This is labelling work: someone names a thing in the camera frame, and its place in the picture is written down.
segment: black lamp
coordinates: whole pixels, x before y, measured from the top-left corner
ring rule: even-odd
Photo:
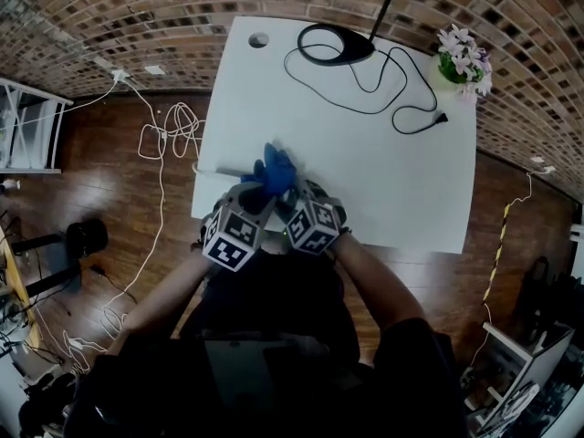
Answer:
[[[337,67],[339,65],[348,65],[350,63],[361,62],[369,58],[371,54],[375,51],[375,46],[373,45],[373,38],[377,34],[380,28],[381,21],[387,13],[388,6],[391,0],[384,0],[381,6],[380,14],[377,16],[377,21],[371,30],[369,39],[366,39],[361,34],[351,31],[345,27],[327,25],[323,23],[318,23],[312,26],[305,27],[298,35],[298,51],[304,56],[306,60],[311,61],[317,65],[322,65],[324,67]],[[323,30],[330,31],[335,34],[343,43],[343,49],[340,54],[334,58],[317,58],[311,56],[302,45],[302,40],[304,36],[310,31]]]

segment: brick wall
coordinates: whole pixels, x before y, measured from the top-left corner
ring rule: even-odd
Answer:
[[[75,98],[125,68],[148,89],[211,89],[236,15],[328,21],[369,31],[382,0],[0,0],[0,72]],[[477,106],[478,146],[584,199],[584,0],[393,0],[380,36],[432,53],[467,26],[490,50],[495,89]],[[160,64],[168,75],[143,69]]]

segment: potted plant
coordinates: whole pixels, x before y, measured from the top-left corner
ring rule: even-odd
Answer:
[[[493,86],[491,63],[486,50],[477,47],[468,29],[440,31],[439,54],[432,58],[428,83],[434,91],[460,93],[465,100],[476,102],[477,93],[486,95]]]

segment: blue glove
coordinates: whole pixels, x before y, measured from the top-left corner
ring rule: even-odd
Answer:
[[[296,167],[284,150],[278,151],[269,142],[264,148],[264,161],[266,164],[260,159],[255,161],[254,174],[243,175],[241,183],[259,182],[264,185],[264,196],[282,196],[294,184]]]

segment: yellow black tape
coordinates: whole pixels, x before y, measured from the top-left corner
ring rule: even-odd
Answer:
[[[485,303],[486,299],[489,297],[489,293],[491,292],[491,286],[493,285],[493,280],[495,279],[496,269],[499,265],[499,258],[501,257],[501,252],[503,250],[503,239],[505,238],[505,229],[507,227],[507,215],[509,214],[510,207],[511,204],[509,203],[505,205],[505,211],[503,212],[503,223],[501,224],[501,235],[499,236],[499,247],[496,250],[495,263],[493,264],[493,270],[491,271],[491,276],[489,277],[489,285],[486,288],[485,294],[483,295],[483,303]]]

